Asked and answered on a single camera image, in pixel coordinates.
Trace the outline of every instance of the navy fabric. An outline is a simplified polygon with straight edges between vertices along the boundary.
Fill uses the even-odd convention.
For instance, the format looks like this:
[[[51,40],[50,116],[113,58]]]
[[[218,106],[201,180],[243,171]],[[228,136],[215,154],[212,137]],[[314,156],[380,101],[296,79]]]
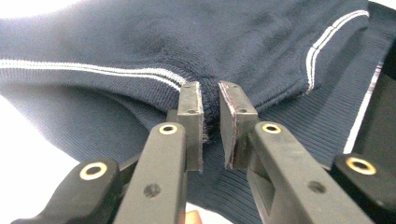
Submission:
[[[3,87],[0,94],[48,141],[77,161],[124,162],[142,150],[149,135],[127,108],[97,91],[13,85]]]
[[[0,58],[168,69],[201,83],[212,130],[219,121],[220,79],[240,84],[259,109],[303,94],[311,46],[335,21],[366,6],[363,0],[83,1],[45,16],[0,21]],[[330,61],[367,21],[360,15],[348,22],[323,57]],[[0,83],[96,88],[162,112],[177,106],[175,89],[148,78],[12,67],[1,73]],[[317,73],[315,87],[323,77]]]
[[[342,26],[334,24],[366,4],[88,1],[45,17],[1,21],[0,56],[165,68],[187,81],[200,81],[212,140],[204,148],[204,173],[190,176],[189,201],[234,223],[259,223],[245,173],[225,170],[222,164],[217,83],[224,79],[241,85],[261,119],[286,125],[315,158],[330,164],[342,153],[375,68],[396,36],[396,13],[377,4],[368,8],[370,19],[362,15]],[[329,27],[339,30],[321,52],[313,49],[317,60],[309,62],[316,66],[314,88],[321,88],[305,95],[308,52],[321,37],[330,36],[325,32]],[[142,125],[149,129],[164,121],[164,112],[177,106],[177,89],[153,79],[15,67],[1,68],[0,74],[1,93],[35,120],[51,142],[78,160],[102,155],[127,160],[143,147],[147,132],[137,133]],[[62,113],[70,116],[53,116]],[[62,129],[75,120],[80,125]],[[92,132],[89,125],[102,131]],[[117,138],[111,139],[114,133]],[[97,138],[103,139],[92,144]],[[118,141],[125,145],[118,146]],[[112,152],[113,147],[120,150]]]

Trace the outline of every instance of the metal grip jaw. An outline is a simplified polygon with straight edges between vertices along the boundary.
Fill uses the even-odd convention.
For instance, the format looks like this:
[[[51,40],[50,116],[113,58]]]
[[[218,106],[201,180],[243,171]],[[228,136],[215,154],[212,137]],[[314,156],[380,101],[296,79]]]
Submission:
[[[189,82],[181,87],[176,122],[186,129],[187,170],[202,171],[204,107],[199,82]]]
[[[185,158],[184,127],[171,122],[155,126],[113,223],[181,223]]]
[[[226,166],[247,169],[265,223],[372,223],[280,124],[260,122],[239,86],[220,82]]]

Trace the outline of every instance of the brass ring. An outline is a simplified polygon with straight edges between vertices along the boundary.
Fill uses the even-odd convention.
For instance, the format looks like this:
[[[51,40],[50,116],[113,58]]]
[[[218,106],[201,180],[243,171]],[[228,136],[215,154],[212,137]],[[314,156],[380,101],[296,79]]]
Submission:
[[[94,173],[94,174],[89,174],[88,171],[91,168],[99,168],[99,171]],[[102,163],[102,162],[94,162],[94,163],[90,163],[86,166],[84,166],[84,168],[82,168],[81,172],[79,172],[79,177],[83,180],[93,180],[93,179],[97,179],[99,177],[101,177],[102,175],[104,175],[107,171],[107,166]]]
[[[177,132],[177,126],[173,124],[165,124],[161,126],[160,133],[161,134],[173,134]]]
[[[262,125],[262,129],[267,133],[280,133],[281,129],[276,124],[264,124]]]
[[[361,168],[357,166],[356,163],[363,164],[365,168]],[[346,160],[346,165],[349,166],[349,168],[351,168],[352,170],[362,175],[374,175],[376,173],[375,167],[370,162],[355,157],[349,157]]]

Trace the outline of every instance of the white stripe trim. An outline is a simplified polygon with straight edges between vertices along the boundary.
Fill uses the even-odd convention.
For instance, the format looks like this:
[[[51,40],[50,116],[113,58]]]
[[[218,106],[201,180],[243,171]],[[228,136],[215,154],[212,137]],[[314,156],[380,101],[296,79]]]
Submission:
[[[123,69],[85,63],[49,63],[22,60],[0,60],[0,69],[4,68],[81,71],[114,77],[151,78],[161,81],[177,91],[180,91],[180,87],[172,81],[175,81],[180,86],[187,83],[187,80],[184,77],[163,68]]]
[[[347,22],[359,16],[369,17],[370,14],[368,11],[365,10],[357,10],[339,18],[323,32],[320,38],[309,49],[305,61],[306,73],[307,73],[308,85],[309,85],[306,93],[311,92],[315,87],[315,66],[320,51],[326,46],[326,44],[330,41],[330,39],[341,27],[343,27]]]
[[[361,123],[364,118],[364,114],[366,113],[367,107],[370,103],[370,99],[373,95],[373,90],[375,88],[375,84],[378,81],[379,74],[381,73],[382,63],[379,63],[376,66],[374,71],[369,89],[364,95],[363,101],[361,102],[361,107],[359,108],[358,115],[355,118],[355,122],[350,130],[349,137],[346,140],[346,145],[344,147],[344,154],[349,154],[352,152],[353,146],[355,145],[356,138],[358,137],[359,129],[361,128]]]

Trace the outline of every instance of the circular hole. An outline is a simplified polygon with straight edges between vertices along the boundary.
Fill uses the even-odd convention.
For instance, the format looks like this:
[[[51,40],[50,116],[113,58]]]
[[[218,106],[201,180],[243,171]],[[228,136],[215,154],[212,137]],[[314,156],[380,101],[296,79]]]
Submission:
[[[157,184],[150,184],[145,187],[143,191],[147,198],[154,198],[161,193],[161,188]]]
[[[269,126],[269,127],[267,127],[267,130],[274,132],[274,131],[276,131],[276,127]]]
[[[97,166],[91,167],[90,169],[87,170],[87,175],[94,175],[96,173],[99,173],[100,170],[101,170],[100,167],[97,167]]]
[[[280,128],[279,126],[275,125],[275,124],[264,124],[262,126],[262,129],[267,132],[267,133],[280,133]]]
[[[369,169],[369,167],[366,164],[363,164],[363,163],[361,163],[359,161],[354,161],[353,165],[356,166],[356,167],[359,167],[359,168],[361,168],[363,170],[368,170]]]
[[[325,193],[326,188],[318,181],[311,181],[308,183],[308,187],[315,193]]]
[[[362,175],[374,175],[376,173],[375,167],[368,161],[349,157],[346,160],[346,165],[355,172],[358,172]]]
[[[164,127],[163,130],[166,131],[166,132],[170,132],[170,131],[173,130],[173,127],[172,126],[167,126],[167,127]]]
[[[161,126],[161,128],[160,128],[161,134],[172,134],[175,132],[177,132],[177,126],[175,126],[173,124],[165,124],[165,125]]]

